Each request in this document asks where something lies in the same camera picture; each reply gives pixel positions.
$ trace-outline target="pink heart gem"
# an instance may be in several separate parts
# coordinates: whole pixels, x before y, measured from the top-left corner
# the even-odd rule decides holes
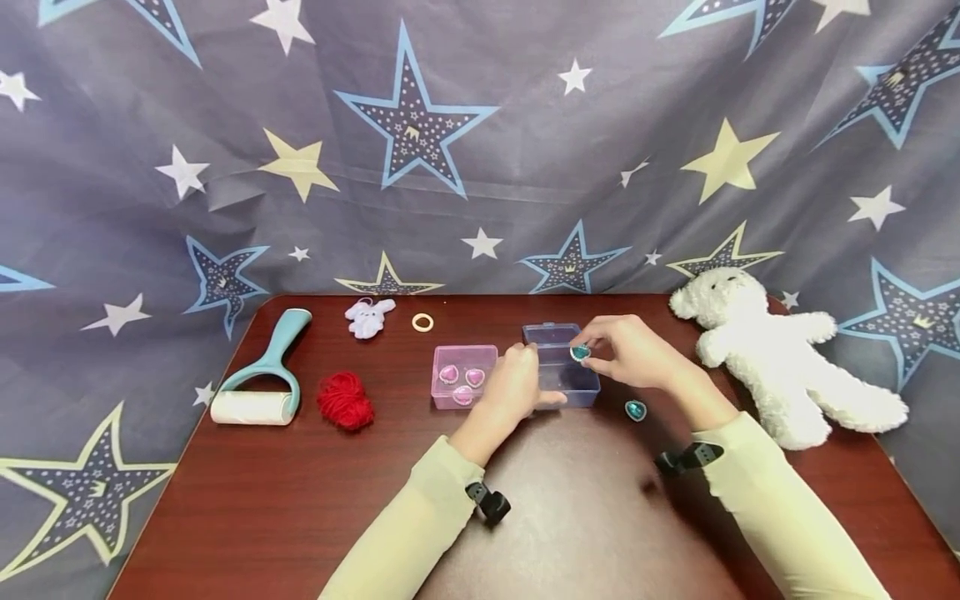
[[[442,369],[440,369],[440,372],[437,374],[437,377],[443,383],[447,383],[447,384],[456,383],[457,379],[460,377],[460,372],[457,371],[456,366],[447,365],[446,367],[443,367]]]
[[[470,406],[473,402],[473,390],[465,385],[453,391],[453,401],[461,406]]]
[[[467,380],[467,385],[471,388],[479,388],[483,385],[483,380],[487,378],[487,375],[479,369],[470,369],[465,375]]]

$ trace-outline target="teddy bear leg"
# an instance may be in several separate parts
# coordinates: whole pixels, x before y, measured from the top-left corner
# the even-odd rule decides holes
[[[909,409],[899,395],[861,381],[826,359],[810,375],[810,396],[828,417],[847,429],[881,433],[906,421]]]
[[[830,426],[799,382],[758,380],[747,386],[760,424],[786,450],[806,450],[827,440]]]

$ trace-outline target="clear plastic box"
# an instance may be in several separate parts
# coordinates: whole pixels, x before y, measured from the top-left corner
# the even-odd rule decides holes
[[[540,356],[540,388],[566,394],[567,407],[593,406],[600,393],[600,377],[570,356],[570,340],[580,333],[573,323],[523,326],[523,339],[537,344]]]
[[[484,373],[486,383],[487,375],[496,365],[497,356],[499,352],[496,346],[437,346],[433,351],[433,379],[430,385],[434,405],[443,410],[473,406],[473,402],[483,394],[484,386],[470,387],[467,384],[467,371],[479,369]],[[440,379],[440,371],[450,365],[456,367],[459,376],[454,383],[444,383]]]

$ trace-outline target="yarn ball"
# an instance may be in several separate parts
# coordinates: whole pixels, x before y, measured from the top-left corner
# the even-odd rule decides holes
[[[325,419],[347,431],[373,422],[373,405],[354,372],[337,372],[325,379],[320,384],[317,405]]]

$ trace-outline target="plastic container lid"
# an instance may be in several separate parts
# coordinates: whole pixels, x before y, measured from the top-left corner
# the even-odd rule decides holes
[[[580,326],[576,323],[547,322],[523,326],[523,340],[538,346],[569,346],[579,333]]]

